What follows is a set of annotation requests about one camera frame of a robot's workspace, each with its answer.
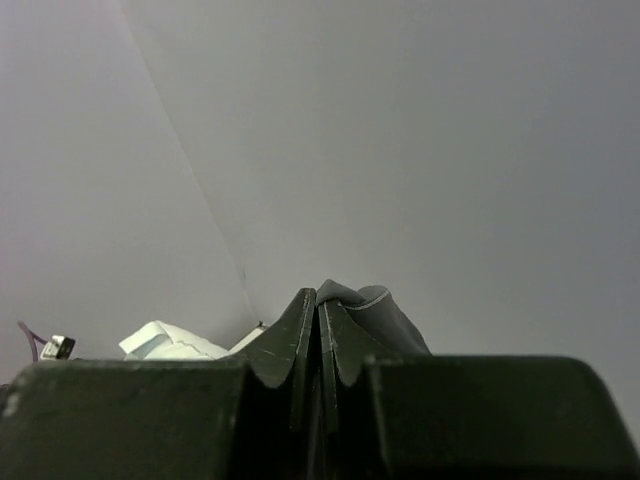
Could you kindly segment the dark grey checked pillowcase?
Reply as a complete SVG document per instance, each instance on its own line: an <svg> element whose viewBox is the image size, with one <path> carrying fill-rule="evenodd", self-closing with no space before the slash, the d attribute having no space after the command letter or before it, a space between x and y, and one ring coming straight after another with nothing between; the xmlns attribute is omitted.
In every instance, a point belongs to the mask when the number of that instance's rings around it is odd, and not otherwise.
<svg viewBox="0 0 640 480"><path fill-rule="evenodd" d="M342 305L359 327L391 351L431 354L418 328L386 287L370 285L353 290L327 279L317 292L316 303L320 305L333 300Z"/></svg>

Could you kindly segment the white pillow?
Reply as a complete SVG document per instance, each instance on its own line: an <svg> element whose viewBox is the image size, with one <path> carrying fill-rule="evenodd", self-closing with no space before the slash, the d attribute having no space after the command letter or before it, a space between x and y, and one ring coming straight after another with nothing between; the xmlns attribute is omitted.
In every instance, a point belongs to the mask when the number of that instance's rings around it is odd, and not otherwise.
<svg viewBox="0 0 640 480"><path fill-rule="evenodd" d="M231 352L188 330L151 321L119 342L127 361L214 361Z"/></svg>

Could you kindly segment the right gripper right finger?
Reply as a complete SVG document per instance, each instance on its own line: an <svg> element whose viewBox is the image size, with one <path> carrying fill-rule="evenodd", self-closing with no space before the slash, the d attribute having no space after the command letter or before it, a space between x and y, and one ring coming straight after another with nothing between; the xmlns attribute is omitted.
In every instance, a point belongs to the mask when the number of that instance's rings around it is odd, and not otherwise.
<svg viewBox="0 0 640 480"><path fill-rule="evenodd" d="M635 479L612 396L562 356L388 349L338 302L318 309L329 479Z"/></svg>

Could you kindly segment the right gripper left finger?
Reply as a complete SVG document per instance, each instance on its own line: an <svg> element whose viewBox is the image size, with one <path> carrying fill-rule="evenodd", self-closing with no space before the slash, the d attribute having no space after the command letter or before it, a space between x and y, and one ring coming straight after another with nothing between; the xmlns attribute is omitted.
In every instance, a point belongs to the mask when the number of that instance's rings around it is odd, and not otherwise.
<svg viewBox="0 0 640 480"><path fill-rule="evenodd" d="M42 362L1 397L5 479L302 479L316 293L214 361Z"/></svg>

